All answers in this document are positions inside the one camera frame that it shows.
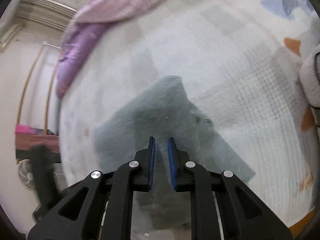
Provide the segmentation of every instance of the silver screw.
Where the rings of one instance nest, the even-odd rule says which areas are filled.
[[[194,162],[186,162],[186,166],[188,168],[194,168],[196,166],[196,164]]]
[[[93,178],[93,179],[97,179],[97,178],[99,178],[101,176],[101,172],[100,171],[93,171],[92,173],[91,173],[91,178]]]
[[[227,178],[231,178],[233,176],[233,172],[232,171],[224,171],[223,175]]]
[[[131,168],[135,168],[135,167],[138,167],[139,166],[139,163],[137,161],[131,161],[129,162],[129,166]]]

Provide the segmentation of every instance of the pink object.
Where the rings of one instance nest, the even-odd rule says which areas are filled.
[[[63,38],[57,96],[62,98],[99,39],[112,23],[129,19],[161,0],[90,0],[71,20]]]
[[[36,134],[36,130],[30,125],[16,124],[16,133]]]

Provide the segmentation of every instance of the white wall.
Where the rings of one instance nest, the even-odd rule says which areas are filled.
[[[6,29],[14,19],[19,7],[19,2],[20,0],[11,0],[8,7],[4,11],[4,14],[0,19],[0,37],[3,35],[3,33],[6,31]]]
[[[34,225],[31,215],[38,201],[35,193],[26,189],[18,178],[14,142],[16,115],[25,79],[41,43],[49,41],[58,46],[60,36],[61,32],[30,23],[0,54],[0,204],[22,233],[28,233]],[[33,77],[27,91],[21,120],[24,124],[43,125],[45,97],[57,57],[58,51],[48,48],[40,60],[35,73],[38,78]],[[55,109],[56,104],[52,103],[51,107]]]

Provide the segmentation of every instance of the wall molding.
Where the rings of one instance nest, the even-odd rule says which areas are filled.
[[[51,0],[21,0],[17,17],[64,31],[76,12]]]

